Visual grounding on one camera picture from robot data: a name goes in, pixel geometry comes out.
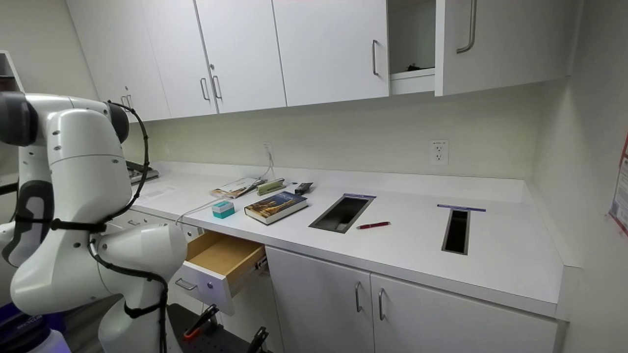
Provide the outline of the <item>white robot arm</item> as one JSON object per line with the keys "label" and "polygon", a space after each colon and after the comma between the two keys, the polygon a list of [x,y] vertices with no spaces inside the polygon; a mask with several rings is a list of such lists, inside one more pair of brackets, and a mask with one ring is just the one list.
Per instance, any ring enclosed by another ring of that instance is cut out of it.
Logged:
{"label": "white robot arm", "polygon": [[172,224],[112,230],[139,196],[121,143],[139,114],[118,102],[6,93],[2,142],[39,147],[53,212],[41,245],[17,267],[12,302],[53,314],[112,296],[98,342],[106,353],[180,353],[167,314],[169,281],[186,255]]}

